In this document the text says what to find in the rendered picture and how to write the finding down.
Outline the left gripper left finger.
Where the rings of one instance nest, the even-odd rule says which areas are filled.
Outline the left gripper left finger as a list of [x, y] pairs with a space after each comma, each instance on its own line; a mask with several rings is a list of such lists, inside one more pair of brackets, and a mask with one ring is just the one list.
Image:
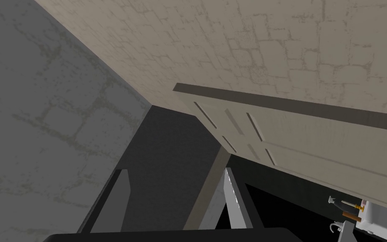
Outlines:
[[128, 170], [114, 170], [86, 215], [78, 233], [120, 232], [130, 193]]

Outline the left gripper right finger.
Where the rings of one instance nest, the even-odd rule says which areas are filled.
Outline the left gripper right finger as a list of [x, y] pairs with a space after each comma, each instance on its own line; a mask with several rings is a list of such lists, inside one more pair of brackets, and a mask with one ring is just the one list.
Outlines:
[[227, 208], [231, 229], [264, 228], [246, 184], [230, 167], [218, 172], [217, 184], [212, 185], [206, 200], [205, 213], [199, 220], [199, 230], [215, 229], [224, 207]]

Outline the beige panelled door leaf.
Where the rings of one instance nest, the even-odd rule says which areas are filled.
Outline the beige panelled door leaf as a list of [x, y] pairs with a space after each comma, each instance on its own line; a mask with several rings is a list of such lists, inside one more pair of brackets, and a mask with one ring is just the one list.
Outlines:
[[177, 83], [230, 154], [387, 207], [387, 113]]

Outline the white bathroom sink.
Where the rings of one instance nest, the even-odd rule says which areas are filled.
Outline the white bathroom sink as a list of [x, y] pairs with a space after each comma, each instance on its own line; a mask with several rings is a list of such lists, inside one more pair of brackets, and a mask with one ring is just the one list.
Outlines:
[[333, 232], [333, 226], [337, 226], [339, 231], [338, 242], [358, 242], [353, 234], [353, 230], [358, 228], [387, 240], [387, 208], [362, 200], [360, 205], [352, 204], [343, 200], [336, 200], [329, 197], [328, 203], [335, 205], [343, 212], [343, 216], [350, 218], [356, 223], [349, 221], [330, 224], [330, 230]]

